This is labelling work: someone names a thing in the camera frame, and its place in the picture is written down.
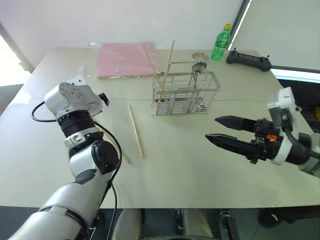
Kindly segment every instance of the wooden chopstick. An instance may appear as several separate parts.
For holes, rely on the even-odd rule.
[[[135,118],[134,118],[134,115],[132,114],[132,110],[131,110],[130,104],[128,104],[128,107],[129,107],[129,112],[130,112],[130,116],[131,116],[131,120],[132,120],[132,124],[133,124],[135,138],[136,138],[136,141],[138,143],[139,151],[140,151],[141,157],[144,158],[145,154],[144,154],[144,151],[143,151],[143,148],[142,148],[142,144],[141,144],[141,141],[140,141],[140,138],[139,138],[139,134],[138,134],[138,130],[137,130],[136,123],[135,123]]]
[[[169,54],[169,57],[168,57],[168,62],[166,64],[166,68],[165,68],[165,72],[164,72],[164,76],[163,76],[163,82],[162,82],[162,85],[160,86],[161,87],[161,94],[160,94],[160,97],[159,97],[160,101],[158,100],[158,106],[156,107],[156,114],[158,114],[158,112],[159,112],[159,107],[160,107],[160,104],[161,104],[161,99],[162,99],[162,96],[163,96],[163,92],[164,92],[164,88],[165,88],[165,84],[166,84],[166,79],[167,79],[167,75],[168,75],[168,72],[169,72],[169,66],[170,66],[170,62],[171,62],[172,52],[174,50],[174,45],[175,45],[175,41],[172,42],[171,51],[170,51],[170,54]]]
[[[152,61],[151,61],[151,58],[150,58],[150,56],[149,56],[149,53],[148,53],[145,45],[143,45],[143,49],[144,49],[144,51],[145,51],[146,57],[148,58],[149,64],[150,64],[150,66],[151,66],[151,68],[152,68],[153,75],[154,75],[154,77],[155,77],[155,79],[156,79],[159,87],[161,87],[161,83],[160,83],[160,81],[159,81],[158,74],[157,74],[157,72],[156,72],[156,70],[155,70],[155,67],[154,67],[154,65],[153,65],[153,63],[152,63]],[[164,100],[165,100],[166,104],[168,105],[169,111],[171,112],[171,107],[170,107],[170,103],[169,103],[169,101],[168,101],[167,96],[166,96],[165,94],[162,94],[162,95],[164,96]]]

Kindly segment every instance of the gray floor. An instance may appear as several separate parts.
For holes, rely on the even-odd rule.
[[[37,211],[37,208],[3,207],[0,206],[0,240],[8,239],[28,218]],[[111,209],[103,209],[104,216],[100,228],[95,232],[93,240],[102,240],[106,237],[106,229],[112,216]],[[217,223],[217,211],[206,211],[211,228]],[[297,220],[293,224],[281,223],[271,229],[259,226],[257,222],[258,209],[234,209],[231,214],[235,217],[238,233],[241,240],[319,240],[320,218]],[[175,233],[174,210],[172,209],[146,209],[143,236],[172,235]],[[227,240],[228,236],[220,226],[221,237]]]

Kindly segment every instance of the black remote control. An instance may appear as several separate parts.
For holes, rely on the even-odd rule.
[[[238,53],[236,49],[230,51],[228,57],[226,58],[226,62],[228,64],[239,63],[245,64],[252,67],[256,67],[263,72],[267,72],[271,69],[272,65],[267,57],[257,57],[248,54]]]

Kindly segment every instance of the pink paper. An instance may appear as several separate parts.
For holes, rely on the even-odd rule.
[[[103,43],[99,57],[98,77],[153,74],[143,45],[158,73],[157,52],[153,42]]]

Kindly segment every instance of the robotic arm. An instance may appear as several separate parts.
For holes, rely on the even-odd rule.
[[[290,87],[281,89],[268,103],[273,121],[251,120],[237,116],[222,116],[215,120],[227,128],[254,133],[251,142],[225,134],[206,134],[214,145],[246,156],[251,163],[270,159],[281,165],[288,162],[320,178],[320,134],[299,133],[299,108]]]
[[[106,96],[101,97],[108,105]],[[87,239],[120,163],[117,150],[103,140],[91,118],[102,111],[102,100],[82,77],[76,77],[52,89],[44,102],[66,137],[75,180],[58,189],[10,240]]]

